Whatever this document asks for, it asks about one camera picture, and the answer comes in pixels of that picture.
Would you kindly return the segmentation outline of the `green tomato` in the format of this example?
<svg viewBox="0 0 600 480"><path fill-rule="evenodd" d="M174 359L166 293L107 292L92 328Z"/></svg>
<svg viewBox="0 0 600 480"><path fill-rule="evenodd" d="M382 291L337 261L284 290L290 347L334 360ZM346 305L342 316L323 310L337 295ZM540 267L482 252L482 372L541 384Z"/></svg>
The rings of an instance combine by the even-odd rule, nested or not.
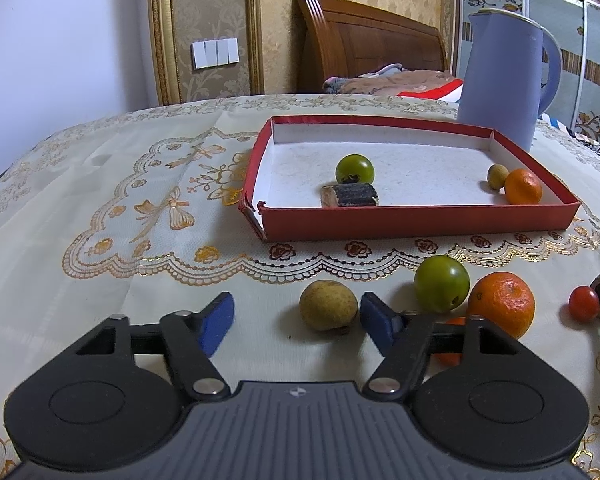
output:
<svg viewBox="0 0 600 480"><path fill-rule="evenodd" d="M457 260L444 256L425 259L414 275L418 304L427 312L445 314L458 308L470 289L470 277Z"/></svg>
<svg viewBox="0 0 600 480"><path fill-rule="evenodd" d="M340 184L372 184L375 180L375 168L372 162L361 154L349 154L340 159L335 174Z"/></svg>

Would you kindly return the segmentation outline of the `tan longan fruit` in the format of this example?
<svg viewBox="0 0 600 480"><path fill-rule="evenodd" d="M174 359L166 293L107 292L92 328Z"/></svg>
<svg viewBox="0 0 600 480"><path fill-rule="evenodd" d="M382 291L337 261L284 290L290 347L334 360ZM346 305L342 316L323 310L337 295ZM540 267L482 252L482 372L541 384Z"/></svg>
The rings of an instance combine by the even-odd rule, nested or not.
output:
<svg viewBox="0 0 600 480"><path fill-rule="evenodd" d="M306 286L299 299L302 321L312 330L350 330L358 315L358 298L343 284L319 280Z"/></svg>

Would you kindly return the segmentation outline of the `large orange tangerine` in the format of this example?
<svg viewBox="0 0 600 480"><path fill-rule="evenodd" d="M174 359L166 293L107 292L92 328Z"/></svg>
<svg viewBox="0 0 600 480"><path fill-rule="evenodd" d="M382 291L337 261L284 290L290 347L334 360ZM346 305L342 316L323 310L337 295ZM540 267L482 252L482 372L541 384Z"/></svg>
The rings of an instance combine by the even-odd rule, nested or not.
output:
<svg viewBox="0 0 600 480"><path fill-rule="evenodd" d="M471 289L466 315L486 318L516 339L524 336L535 314L535 299L527 283L510 272L490 273Z"/></svg>

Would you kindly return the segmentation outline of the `small orange tangerine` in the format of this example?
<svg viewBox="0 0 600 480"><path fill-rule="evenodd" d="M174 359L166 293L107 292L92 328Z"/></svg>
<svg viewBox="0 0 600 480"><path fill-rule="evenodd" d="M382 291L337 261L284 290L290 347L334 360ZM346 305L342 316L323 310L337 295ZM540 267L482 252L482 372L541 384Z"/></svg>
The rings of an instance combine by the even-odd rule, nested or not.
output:
<svg viewBox="0 0 600 480"><path fill-rule="evenodd" d="M506 200L512 205L537 205L543 197L542 183L526 168L511 171L504 183Z"/></svg>

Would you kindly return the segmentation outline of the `dark sugarcane piece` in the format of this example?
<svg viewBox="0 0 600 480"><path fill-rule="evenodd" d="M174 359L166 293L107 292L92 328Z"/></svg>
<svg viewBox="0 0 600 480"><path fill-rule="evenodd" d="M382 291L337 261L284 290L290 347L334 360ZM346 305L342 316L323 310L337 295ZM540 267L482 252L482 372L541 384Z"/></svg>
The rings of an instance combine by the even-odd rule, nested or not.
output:
<svg viewBox="0 0 600 480"><path fill-rule="evenodd" d="M375 207L379 198L369 183L335 183L321 189L323 208Z"/></svg>

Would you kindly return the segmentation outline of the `small green longan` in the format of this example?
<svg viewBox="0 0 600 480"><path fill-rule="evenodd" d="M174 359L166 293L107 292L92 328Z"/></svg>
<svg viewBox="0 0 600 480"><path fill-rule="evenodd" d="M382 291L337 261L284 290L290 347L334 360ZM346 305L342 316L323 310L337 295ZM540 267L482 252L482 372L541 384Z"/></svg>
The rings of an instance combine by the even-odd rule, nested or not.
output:
<svg viewBox="0 0 600 480"><path fill-rule="evenodd" d="M504 188L508 175L509 171L504 165L494 164L486 174L486 182L488 182L491 190L498 192L501 188Z"/></svg>

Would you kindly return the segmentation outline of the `green tomato front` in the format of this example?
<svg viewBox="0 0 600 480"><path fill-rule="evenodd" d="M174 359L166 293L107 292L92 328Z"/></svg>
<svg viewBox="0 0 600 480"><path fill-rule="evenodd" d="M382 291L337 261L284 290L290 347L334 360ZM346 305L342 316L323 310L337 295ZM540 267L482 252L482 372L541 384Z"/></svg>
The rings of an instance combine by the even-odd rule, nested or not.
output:
<svg viewBox="0 0 600 480"><path fill-rule="evenodd" d="M375 168L372 162L361 154L349 154L340 159L335 174L340 184L372 184L375 180Z"/></svg>

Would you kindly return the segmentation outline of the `cream gold patterned tablecloth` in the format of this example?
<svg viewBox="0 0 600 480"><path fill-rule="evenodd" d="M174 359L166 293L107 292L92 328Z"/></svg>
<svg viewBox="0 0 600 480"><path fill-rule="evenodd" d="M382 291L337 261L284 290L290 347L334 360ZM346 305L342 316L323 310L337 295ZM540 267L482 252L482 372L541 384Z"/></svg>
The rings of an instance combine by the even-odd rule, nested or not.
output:
<svg viewBox="0 0 600 480"><path fill-rule="evenodd" d="M50 136L0 177L0 478L17 457L9 393L113 313L135 324L201 309L223 290L236 321L214 362L230 382L356 380L379 353L362 330L322 336L297 301L320 278L414 306L416 266L434 254L474 280L521 276L536 301L524 343L576 384L590 424L574 462L600 479L600 320L574 322L570 292L600 273L600 160L536 126L533 156L581 206L562 232L268 244L239 211L249 155L268 118L360 114L451 120L448 103L364 96L253 96L143 110Z"/></svg>

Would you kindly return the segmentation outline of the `red cardboard box tray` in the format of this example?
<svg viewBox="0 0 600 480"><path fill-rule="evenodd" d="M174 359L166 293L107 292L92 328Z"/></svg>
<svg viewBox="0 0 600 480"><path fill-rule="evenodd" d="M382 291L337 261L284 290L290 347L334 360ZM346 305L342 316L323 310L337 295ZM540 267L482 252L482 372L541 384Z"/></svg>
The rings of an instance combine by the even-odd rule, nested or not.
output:
<svg viewBox="0 0 600 480"><path fill-rule="evenodd" d="M379 203L326 208L338 162L375 169ZM540 180L536 205L490 191L499 162ZM501 133L443 120L356 115L273 116L253 145L239 210L267 242L371 240L567 229L580 208L554 174Z"/></svg>

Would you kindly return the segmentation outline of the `lavender blue pitcher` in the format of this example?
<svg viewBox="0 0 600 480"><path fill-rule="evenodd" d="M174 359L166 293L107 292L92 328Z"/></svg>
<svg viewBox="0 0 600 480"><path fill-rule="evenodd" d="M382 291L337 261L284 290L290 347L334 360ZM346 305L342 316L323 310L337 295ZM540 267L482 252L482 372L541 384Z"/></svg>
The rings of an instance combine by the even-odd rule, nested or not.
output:
<svg viewBox="0 0 600 480"><path fill-rule="evenodd" d="M494 129L528 152L558 91L560 47L548 29L518 13L484 8L469 21L474 41L457 120Z"/></svg>

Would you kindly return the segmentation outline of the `folded blanket on bed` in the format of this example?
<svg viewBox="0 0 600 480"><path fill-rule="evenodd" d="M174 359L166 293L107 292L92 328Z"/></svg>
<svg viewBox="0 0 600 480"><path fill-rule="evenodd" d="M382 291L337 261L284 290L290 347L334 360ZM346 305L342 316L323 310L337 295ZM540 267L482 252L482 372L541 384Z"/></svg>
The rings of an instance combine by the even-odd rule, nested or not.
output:
<svg viewBox="0 0 600 480"><path fill-rule="evenodd" d="M455 103L462 96L463 81L444 70L406 70L401 63L393 63L357 77L329 77L323 90Z"/></svg>

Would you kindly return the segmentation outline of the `wooden bed headboard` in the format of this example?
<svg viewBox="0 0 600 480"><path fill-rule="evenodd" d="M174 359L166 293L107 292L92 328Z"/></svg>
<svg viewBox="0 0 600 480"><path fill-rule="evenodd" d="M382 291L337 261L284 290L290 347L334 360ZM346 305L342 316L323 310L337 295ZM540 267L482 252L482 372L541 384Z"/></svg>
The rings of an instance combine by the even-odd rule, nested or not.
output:
<svg viewBox="0 0 600 480"><path fill-rule="evenodd" d="M303 24L297 90L318 93L330 77L352 78L392 63L447 70L437 28L349 0L294 0Z"/></svg>

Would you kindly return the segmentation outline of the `white wall switch panel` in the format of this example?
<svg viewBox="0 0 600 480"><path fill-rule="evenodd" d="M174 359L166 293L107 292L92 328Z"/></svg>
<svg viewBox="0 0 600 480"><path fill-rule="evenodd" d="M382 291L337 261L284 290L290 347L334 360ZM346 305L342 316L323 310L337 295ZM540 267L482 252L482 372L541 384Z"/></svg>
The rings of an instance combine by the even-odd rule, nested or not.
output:
<svg viewBox="0 0 600 480"><path fill-rule="evenodd" d="M195 41L192 43L192 58L195 70L237 64L239 62L238 39Z"/></svg>

